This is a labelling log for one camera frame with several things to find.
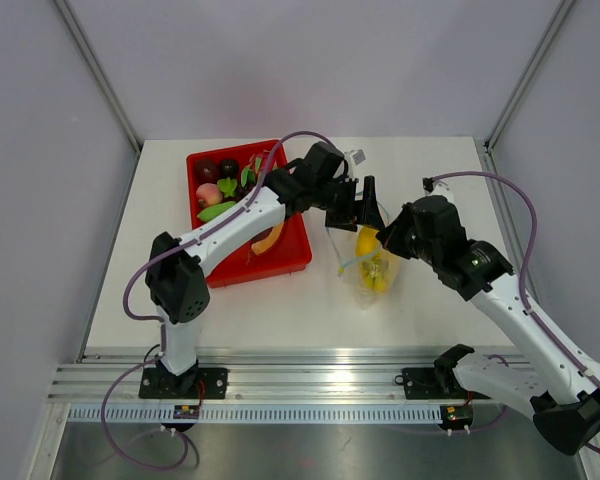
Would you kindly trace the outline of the clear zip top bag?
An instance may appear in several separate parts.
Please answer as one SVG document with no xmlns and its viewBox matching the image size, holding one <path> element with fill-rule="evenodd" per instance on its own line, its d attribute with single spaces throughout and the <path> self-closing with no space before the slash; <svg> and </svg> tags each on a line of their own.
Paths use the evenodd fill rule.
<svg viewBox="0 0 600 480">
<path fill-rule="evenodd" d="M 400 272 L 400 258 L 382 248 L 373 228 L 325 231 L 337 261 L 337 278 L 358 308 L 370 309 L 388 295 Z"/>
</svg>

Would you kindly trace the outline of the yellow banana bunch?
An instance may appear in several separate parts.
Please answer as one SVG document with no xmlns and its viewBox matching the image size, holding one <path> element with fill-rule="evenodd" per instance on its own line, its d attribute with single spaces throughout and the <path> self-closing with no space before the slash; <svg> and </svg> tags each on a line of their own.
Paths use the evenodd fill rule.
<svg viewBox="0 0 600 480">
<path fill-rule="evenodd" d="M 399 269 L 398 257 L 384 251 L 378 252 L 360 263 L 362 285 L 372 293 L 386 293 L 393 285 Z"/>
</svg>

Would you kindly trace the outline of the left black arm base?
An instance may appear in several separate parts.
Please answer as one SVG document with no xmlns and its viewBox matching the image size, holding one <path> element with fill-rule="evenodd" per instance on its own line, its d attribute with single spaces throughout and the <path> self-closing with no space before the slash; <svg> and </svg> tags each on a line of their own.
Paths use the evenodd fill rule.
<svg viewBox="0 0 600 480">
<path fill-rule="evenodd" d="M 226 397 L 229 370 L 198 367 L 175 376 L 158 367 L 142 373 L 138 396 L 148 400 L 222 400 Z"/>
</svg>

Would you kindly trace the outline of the yellow lemon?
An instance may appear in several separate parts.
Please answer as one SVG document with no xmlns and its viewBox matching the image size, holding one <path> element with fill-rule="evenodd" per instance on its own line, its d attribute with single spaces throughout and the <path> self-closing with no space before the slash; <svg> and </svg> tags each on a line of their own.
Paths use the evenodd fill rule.
<svg viewBox="0 0 600 480">
<path fill-rule="evenodd" d="M 377 233 L 376 229 L 367 226 L 359 230 L 355 248 L 357 257 L 372 254 L 381 248 L 381 243 L 376 238 Z"/>
</svg>

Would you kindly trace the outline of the green cucumber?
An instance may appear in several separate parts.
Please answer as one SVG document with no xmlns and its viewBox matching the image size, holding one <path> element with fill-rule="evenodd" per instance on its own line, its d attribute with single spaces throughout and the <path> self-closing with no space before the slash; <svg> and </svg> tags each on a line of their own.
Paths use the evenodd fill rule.
<svg viewBox="0 0 600 480">
<path fill-rule="evenodd" d="M 227 201 L 215 205 L 208 206 L 201 210 L 196 218 L 203 223 L 208 223 L 218 216 L 224 214 L 226 211 L 230 210 L 236 205 L 235 201 Z"/>
</svg>

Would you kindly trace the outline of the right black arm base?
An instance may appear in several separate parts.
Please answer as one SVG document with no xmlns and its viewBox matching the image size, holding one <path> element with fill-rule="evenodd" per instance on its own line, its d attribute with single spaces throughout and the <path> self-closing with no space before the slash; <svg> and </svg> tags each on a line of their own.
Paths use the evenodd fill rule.
<svg viewBox="0 0 600 480">
<path fill-rule="evenodd" d="M 405 367 L 393 379 L 404 390 L 407 400 L 487 400 L 479 392 L 467 391 L 460 386 L 452 368 L 475 349 L 457 344 L 440 354 L 431 366 Z"/>
</svg>

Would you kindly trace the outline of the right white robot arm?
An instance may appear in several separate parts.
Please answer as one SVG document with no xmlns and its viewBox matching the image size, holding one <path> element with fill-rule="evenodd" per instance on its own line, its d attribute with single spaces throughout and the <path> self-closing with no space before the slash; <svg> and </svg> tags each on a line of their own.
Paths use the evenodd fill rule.
<svg viewBox="0 0 600 480">
<path fill-rule="evenodd" d="M 529 418 L 565 455 L 578 453 L 600 432 L 600 364 L 542 318 L 493 245 L 467 237 L 452 202 L 430 195 L 407 203 L 376 237 L 388 252 L 428 264 L 443 285 L 493 321 L 534 370 L 517 372 L 458 344 L 434 362 L 440 393 L 465 390 L 496 400 Z"/>
</svg>

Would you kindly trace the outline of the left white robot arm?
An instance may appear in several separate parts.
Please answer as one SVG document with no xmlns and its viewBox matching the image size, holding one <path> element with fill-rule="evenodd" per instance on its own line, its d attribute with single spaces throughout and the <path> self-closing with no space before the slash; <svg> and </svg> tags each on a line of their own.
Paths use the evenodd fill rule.
<svg viewBox="0 0 600 480">
<path fill-rule="evenodd" d="M 375 179 L 350 177 L 345 155 L 323 141 L 289 165 L 260 175 L 256 187 L 217 218 L 175 239 L 152 245 L 145 282 L 161 323 L 161 386 L 175 398 L 195 388 L 195 320 L 210 302 L 206 278 L 239 247 L 311 208 L 329 228 L 354 231 L 384 226 Z"/>
</svg>

